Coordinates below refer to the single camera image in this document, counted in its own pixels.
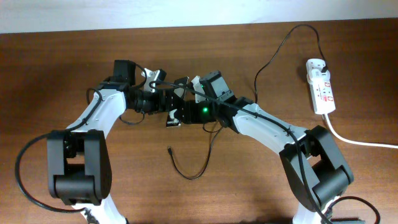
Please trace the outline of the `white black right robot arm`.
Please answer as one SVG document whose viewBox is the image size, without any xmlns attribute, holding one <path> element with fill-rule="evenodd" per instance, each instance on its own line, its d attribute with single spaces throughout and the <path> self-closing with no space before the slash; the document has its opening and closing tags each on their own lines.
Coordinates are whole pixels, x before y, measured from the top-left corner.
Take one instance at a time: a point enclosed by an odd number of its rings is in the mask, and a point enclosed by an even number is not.
<svg viewBox="0 0 398 224">
<path fill-rule="evenodd" d="M 185 101 L 175 117 L 185 124 L 218 121 L 279 155 L 290 188 L 299 201 L 293 223 L 330 223 L 331 205 L 354 181 L 352 170 L 330 132 L 306 129 L 263 111 L 252 100 L 235 97 L 220 71 L 196 77 L 186 89 L 201 101 Z"/>
</svg>

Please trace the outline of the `black Galaxy flip phone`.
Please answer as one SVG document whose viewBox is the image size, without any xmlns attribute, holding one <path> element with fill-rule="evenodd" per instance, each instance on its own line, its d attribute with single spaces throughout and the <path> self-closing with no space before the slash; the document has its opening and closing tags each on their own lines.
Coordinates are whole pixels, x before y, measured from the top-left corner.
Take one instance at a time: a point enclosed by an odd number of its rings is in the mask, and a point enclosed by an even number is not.
<svg viewBox="0 0 398 224">
<path fill-rule="evenodd" d="M 176 85 L 186 85 L 188 83 L 189 77 L 183 77 L 179 78 L 174 81 Z M 180 98 L 184 99 L 186 95 L 186 91 L 182 88 L 177 88 L 174 89 L 174 93 L 179 96 Z M 166 127 L 176 127 L 181 125 L 181 121 L 177 118 L 174 117 L 174 113 L 176 112 L 176 109 L 169 111 L 168 116 L 167 116 L 167 122 L 166 122 Z"/>
</svg>

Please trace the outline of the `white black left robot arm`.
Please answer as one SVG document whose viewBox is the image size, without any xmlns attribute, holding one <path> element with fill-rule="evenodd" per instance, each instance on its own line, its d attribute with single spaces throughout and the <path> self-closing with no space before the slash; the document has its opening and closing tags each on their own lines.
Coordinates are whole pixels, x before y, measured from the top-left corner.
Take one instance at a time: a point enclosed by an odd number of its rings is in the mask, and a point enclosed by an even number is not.
<svg viewBox="0 0 398 224">
<path fill-rule="evenodd" d="M 163 70 L 144 69 L 144 81 L 136 84 L 138 65 L 115 60 L 113 75 L 102 81 L 92 102 L 63 131 L 47 138 L 49 192 L 77 209 L 88 223 L 127 223 L 110 195 L 112 171 L 106 137 L 114 122 L 127 110 L 138 113 L 172 111 L 183 104 L 182 90 L 155 90 L 164 80 Z"/>
</svg>

